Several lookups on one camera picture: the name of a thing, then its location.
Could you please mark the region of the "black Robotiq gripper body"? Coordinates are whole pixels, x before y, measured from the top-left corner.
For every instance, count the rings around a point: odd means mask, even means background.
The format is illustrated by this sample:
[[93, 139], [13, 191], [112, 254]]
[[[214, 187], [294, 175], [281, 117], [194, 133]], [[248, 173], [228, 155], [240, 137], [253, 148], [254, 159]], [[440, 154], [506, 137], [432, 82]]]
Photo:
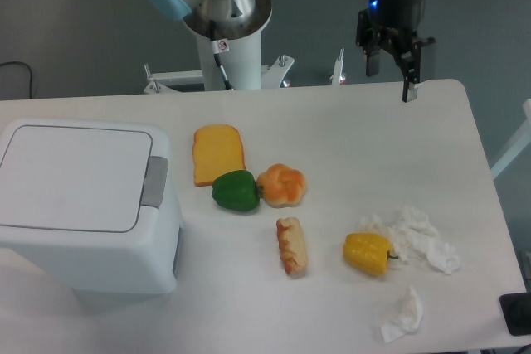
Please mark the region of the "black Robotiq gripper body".
[[363, 44], [386, 31], [397, 36], [402, 46], [410, 46], [417, 39], [425, 6], [426, 0], [368, 0], [363, 10]]

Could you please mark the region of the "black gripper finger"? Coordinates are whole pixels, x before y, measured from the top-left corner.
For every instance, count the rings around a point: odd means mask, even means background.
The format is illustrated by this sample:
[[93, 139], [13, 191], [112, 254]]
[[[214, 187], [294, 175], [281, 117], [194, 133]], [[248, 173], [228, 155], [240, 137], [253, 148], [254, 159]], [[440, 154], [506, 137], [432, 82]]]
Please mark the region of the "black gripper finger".
[[402, 101], [411, 102], [417, 98], [421, 84], [435, 76], [436, 39], [421, 38], [416, 31], [393, 29], [387, 44], [402, 73]]
[[355, 41], [357, 46], [363, 50], [367, 77], [375, 76], [380, 71], [379, 53], [382, 49], [382, 42], [387, 36], [388, 29], [371, 19], [368, 8], [358, 13]]

